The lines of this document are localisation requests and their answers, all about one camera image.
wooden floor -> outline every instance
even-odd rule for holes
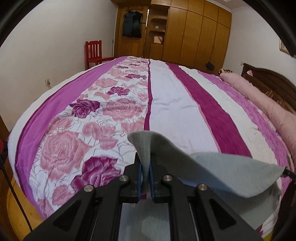
[[[26,199],[25,195],[19,188],[18,184],[15,182],[14,178],[12,179],[12,185],[17,194],[17,197],[21,202],[22,207],[25,210],[25,213],[30,221],[32,228],[35,229],[39,224],[42,223],[43,219],[40,217],[33,205]],[[16,236],[19,240],[23,240],[24,237],[30,232],[30,230],[10,190],[7,193],[7,211],[10,223]]]

red wooden chair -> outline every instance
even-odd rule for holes
[[[95,65],[113,60],[114,57],[102,58],[102,40],[85,42],[85,69],[89,69],[89,63]]]

bed frame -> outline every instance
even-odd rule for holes
[[[249,70],[252,71],[253,76],[247,73]],[[296,87],[286,77],[272,70],[256,68],[248,64],[244,64],[242,77],[285,110],[296,114]]]

purple rose print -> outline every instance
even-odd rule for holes
[[[107,185],[112,179],[121,175],[121,171],[114,167],[116,162],[117,159],[107,156],[91,157],[83,164],[82,175],[74,177],[71,182],[72,188],[78,192],[88,184],[94,187]]]
[[[145,75],[140,75],[140,74],[128,74],[125,77],[126,78],[129,78],[129,79],[133,79],[133,78],[136,78],[136,79],[139,79],[139,78],[146,79],[147,78]]]
[[[128,69],[127,66],[117,66],[117,67],[115,67],[115,68],[118,68],[118,69]]]
[[[129,93],[129,89],[113,86],[106,94],[113,95],[115,93],[117,93],[119,96],[127,95]]]
[[[100,102],[78,99],[76,103],[72,103],[69,106],[73,107],[73,116],[84,119],[90,114],[90,112],[95,112],[100,108]]]

floral pattern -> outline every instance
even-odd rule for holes
[[[76,176],[71,182],[71,186],[75,192],[78,192],[85,185],[93,185],[100,187],[107,185],[115,177],[121,175],[121,171],[114,166],[117,159],[107,156],[91,157],[82,167],[82,175]]]
[[[49,123],[29,177],[44,217],[84,185],[106,185],[133,163],[127,135],[144,129],[147,79],[148,62],[127,57]]]

